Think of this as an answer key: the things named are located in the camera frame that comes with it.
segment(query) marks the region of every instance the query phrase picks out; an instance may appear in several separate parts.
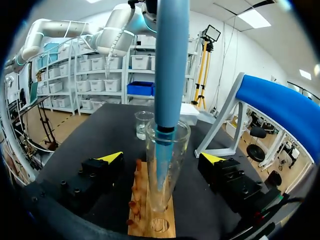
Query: small glass beaker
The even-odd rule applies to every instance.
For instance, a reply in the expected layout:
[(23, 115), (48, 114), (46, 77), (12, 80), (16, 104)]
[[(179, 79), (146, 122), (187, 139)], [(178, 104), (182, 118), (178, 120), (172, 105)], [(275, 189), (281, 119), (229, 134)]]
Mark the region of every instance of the small glass beaker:
[(171, 137), (160, 139), (152, 119), (145, 127), (146, 160), (150, 205), (155, 212), (164, 212), (175, 188), (188, 148), (190, 127), (179, 121)]
[(147, 123), (155, 117), (152, 112), (149, 111), (139, 111), (135, 114), (135, 128), (136, 128), (136, 137), (140, 140), (146, 140), (146, 125)]

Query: white robotic arm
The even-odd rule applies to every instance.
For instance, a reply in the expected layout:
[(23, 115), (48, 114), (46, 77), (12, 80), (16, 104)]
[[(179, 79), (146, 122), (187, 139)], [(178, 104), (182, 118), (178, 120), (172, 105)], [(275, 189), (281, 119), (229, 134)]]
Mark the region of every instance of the white robotic arm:
[(111, 52), (123, 57), (137, 34), (156, 35), (156, 15), (149, 13), (145, 4), (142, 8), (131, 8), (129, 4), (117, 5), (103, 28), (87, 22), (39, 19), (32, 24), (19, 53), (6, 63), (4, 73), (18, 73), (30, 59), (37, 56), (44, 37), (91, 35), (88, 44), (92, 49), (100, 54), (109, 55)]

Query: ceiling light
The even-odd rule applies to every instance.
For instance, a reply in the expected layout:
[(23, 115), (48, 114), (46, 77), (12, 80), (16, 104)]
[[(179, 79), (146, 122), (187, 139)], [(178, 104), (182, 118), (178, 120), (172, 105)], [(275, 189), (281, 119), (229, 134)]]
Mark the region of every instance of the ceiling light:
[(241, 13), (240, 15), (238, 15), (238, 17), (251, 25), (254, 29), (271, 26), (271, 24), (255, 9)]
[(86, 0), (86, 1), (89, 2), (89, 3), (91, 3), (91, 4), (94, 4), (94, 3), (99, 2), (99, 1), (101, 1), (101, 0)]
[(309, 79), (309, 80), (312, 79), (310, 73), (308, 73), (308, 72), (306, 72), (306, 71), (303, 71), (303, 70), (301, 70), (301, 69), (300, 69), (299, 71), (300, 71), (300, 74), (301, 74), (302, 77), (304, 77), (304, 78), (306, 78), (306, 79)]

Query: black table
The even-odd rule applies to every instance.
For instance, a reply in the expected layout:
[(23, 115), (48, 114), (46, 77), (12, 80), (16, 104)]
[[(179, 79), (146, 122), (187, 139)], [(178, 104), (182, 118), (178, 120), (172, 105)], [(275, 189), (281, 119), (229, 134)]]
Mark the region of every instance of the black table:
[[(135, 113), (153, 111), (145, 106), (105, 104), (80, 125), (56, 150), (37, 181), (47, 180), (60, 184), (77, 174), (81, 162), (123, 152), (125, 174), (114, 190), (102, 195), (84, 219), (108, 230), (127, 234), (128, 202), (134, 182), (136, 159), (146, 159), (145, 141), (136, 137)], [(219, 239), (231, 232), (240, 220), (219, 194), (213, 194), (198, 171), (194, 150), (199, 146), (211, 125), (198, 121), (191, 127), (185, 161), (173, 192), (175, 229), (177, 237), (194, 237), (199, 240)], [(224, 148), (232, 139), (220, 129), (209, 148)], [(245, 155), (237, 149), (233, 156), (241, 163), (248, 177), (261, 181)]]

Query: white box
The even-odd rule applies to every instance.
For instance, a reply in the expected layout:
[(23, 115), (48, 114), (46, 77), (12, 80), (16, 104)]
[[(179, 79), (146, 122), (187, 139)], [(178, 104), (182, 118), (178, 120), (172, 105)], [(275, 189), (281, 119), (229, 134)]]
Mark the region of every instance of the white box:
[(104, 80), (105, 91), (106, 92), (118, 92), (121, 90), (121, 80)]
[(44, 85), (41, 87), (42, 88), (42, 94), (47, 94), (48, 93), (48, 87), (47, 85)]
[(76, 87), (78, 89), (78, 92), (85, 93), (91, 90), (90, 82), (88, 80), (86, 81), (77, 81)]
[(92, 53), (92, 52), (93, 51), (91, 49), (89, 49), (88, 46), (84, 42), (79, 43), (79, 51), (78, 51), (79, 55), (88, 54), (88, 53)]
[(47, 80), (47, 72), (41, 73), (41, 81)]
[(94, 111), (97, 111), (101, 108), (106, 102), (105, 101), (91, 101)]
[[(61, 65), (59, 68), (60, 68), (61, 76), (65, 76), (69, 74), (69, 64)], [(74, 62), (71, 62), (70, 74), (74, 74), (74, 73), (75, 73), (75, 64)]]
[(156, 38), (153, 36), (139, 35), (138, 41), (141, 41), (142, 46), (155, 46)]
[(106, 88), (103, 80), (90, 80), (89, 82), (92, 92), (102, 92)]
[(193, 54), (196, 51), (197, 40), (189, 38), (188, 40), (188, 53)]
[(80, 72), (86, 72), (92, 70), (92, 60), (80, 61)]
[(110, 97), (110, 98), (108, 98), (107, 100), (106, 100), (106, 102), (108, 103), (108, 104), (121, 104), (121, 98), (112, 98), (112, 97)]
[(66, 46), (65, 44), (61, 45), (59, 47), (59, 52), (58, 52), (58, 60), (64, 60), (69, 58), (69, 46)]
[(122, 58), (120, 57), (110, 57), (110, 69), (121, 69), (122, 68)]
[(156, 70), (156, 57), (155, 56), (151, 56), (151, 70), (155, 71)]
[(190, 70), (190, 60), (186, 61), (185, 75), (189, 74), (189, 70)]
[(50, 93), (52, 93), (52, 94), (60, 92), (63, 89), (62, 81), (58, 81), (58, 82), (55, 82), (55, 83), (50, 83), (49, 84), (49, 88), (50, 88)]
[(51, 103), (54, 108), (59, 108), (59, 101), (58, 100), (59, 100), (59, 97), (51, 99)]
[(92, 59), (92, 70), (103, 70), (105, 69), (105, 63), (102, 58)]
[(58, 76), (60, 76), (60, 68), (56, 67), (49, 70), (49, 79), (53, 79)]
[(133, 55), (131, 56), (132, 69), (147, 70), (149, 68), (150, 56)]
[(50, 98), (47, 98), (43, 101), (43, 106), (44, 107), (51, 107), (51, 100)]
[(82, 109), (91, 110), (93, 108), (90, 100), (81, 100), (81, 103), (82, 103)]
[(66, 108), (70, 105), (70, 97), (65, 96), (58, 99), (59, 108)]

